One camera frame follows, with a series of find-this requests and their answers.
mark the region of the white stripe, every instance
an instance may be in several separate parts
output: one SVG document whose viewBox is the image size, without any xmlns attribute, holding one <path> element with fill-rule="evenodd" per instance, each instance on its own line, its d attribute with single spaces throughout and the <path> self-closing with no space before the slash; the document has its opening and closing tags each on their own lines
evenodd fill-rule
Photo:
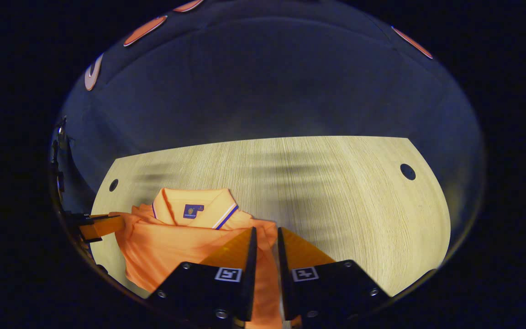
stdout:
<svg viewBox="0 0 526 329">
<path fill-rule="evenodd" d="M 234 208 L 234 206 L 236 206 L 236 205 L 237 205 L 236 203 L 233 203 L 232 206 L 230 206 L 230 208 L 229 208 L 229 209 L 225 212 L 225 214 L 219 219 L 219 221 L 217 221 L 217 222 L 215 223 L 215 226 L 213 226 L 212 228 L 217 227 L 217 226 L 221 223 L 221 221 L 222 221 L 223 219 L 225 219 L 225 217 L 227 217 L 228 213 L 229 213 L 229 212 Z"/>
</svg>

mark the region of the light wood surface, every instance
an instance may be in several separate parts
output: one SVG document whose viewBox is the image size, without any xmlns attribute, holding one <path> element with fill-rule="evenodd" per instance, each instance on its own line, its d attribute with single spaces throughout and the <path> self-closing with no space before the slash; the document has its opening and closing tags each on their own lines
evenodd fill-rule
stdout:
<svg viewBox="0 0 526 329">
<path fill-rule="evenodd" d="M 403 176 L 410 165 L 415 180 Z M 119 179 L 115 191 L 109 186 Z M 275 221 L 334 260 L 355 260 L 389 296 L 440 265 L 450 220 L 430 167 L 405 138 L 295 137 L 240 140 L 115 159 L 92 214 L 130 212 L 159 190 L 228 188 L 240 209 Z M 98 264 L 125 278 L 112 233 L 91 244 Z"/>
</svg>

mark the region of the shirt fabric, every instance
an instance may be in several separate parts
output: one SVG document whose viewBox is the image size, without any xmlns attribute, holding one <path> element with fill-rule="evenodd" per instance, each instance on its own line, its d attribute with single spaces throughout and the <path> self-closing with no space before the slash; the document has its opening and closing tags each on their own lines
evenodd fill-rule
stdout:
<svg viewBox="0 0 526 329">
<path fill-rule="evenodd" d="M 159 191 L 152 205 L 133 206 L 115 232 L 126 276 L 153 292 L 181 263 L 200 263 L 246 229 L 257 228 L 257 269 L 252 319 L 247 329 L 281 328 L 278 271 L 271 251 L 277 227 L 238 209 L 228 189 Z"/>
</svg>

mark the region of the bolt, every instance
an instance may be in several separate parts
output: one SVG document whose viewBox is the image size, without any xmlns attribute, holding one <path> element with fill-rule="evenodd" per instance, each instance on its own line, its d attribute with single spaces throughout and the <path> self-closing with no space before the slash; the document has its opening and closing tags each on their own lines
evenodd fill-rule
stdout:
<svg viewBox="0 0 526 329">
<path fill-rule="evenodd" d="M 228 313 L 226 313 L 225 310 L 216 310 L 215 315 L 217 318 L 227 318 L 228 317 Z"/>
</svg>

